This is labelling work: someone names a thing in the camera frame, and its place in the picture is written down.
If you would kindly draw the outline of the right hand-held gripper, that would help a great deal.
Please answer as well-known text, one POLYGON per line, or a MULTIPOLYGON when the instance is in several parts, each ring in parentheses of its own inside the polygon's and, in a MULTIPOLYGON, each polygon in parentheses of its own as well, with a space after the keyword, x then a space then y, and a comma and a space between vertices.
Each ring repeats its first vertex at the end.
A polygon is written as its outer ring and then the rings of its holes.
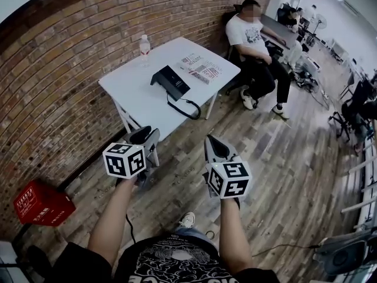
POLYGON ((206 172, 203 174, 211 198, 239 199, 247 195, 252 185, 248 162, 237 156, 228 141, 208 134, 204 139, 206 172))

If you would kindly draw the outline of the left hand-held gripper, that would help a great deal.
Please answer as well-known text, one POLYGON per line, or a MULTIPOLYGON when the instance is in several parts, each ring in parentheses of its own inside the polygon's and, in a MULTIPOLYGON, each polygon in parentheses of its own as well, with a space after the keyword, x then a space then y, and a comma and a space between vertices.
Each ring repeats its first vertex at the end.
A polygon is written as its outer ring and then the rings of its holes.
POLYGON ((137 177, 136 185, 146 187, 151 180, 152 162, 148 159, 160 138, 159 129, 144 126, 128 134, 127 143, 111 143, 102 153, 109 176, 119 179, 137 177), (148 148, 142 145, 148 138, 148 148))

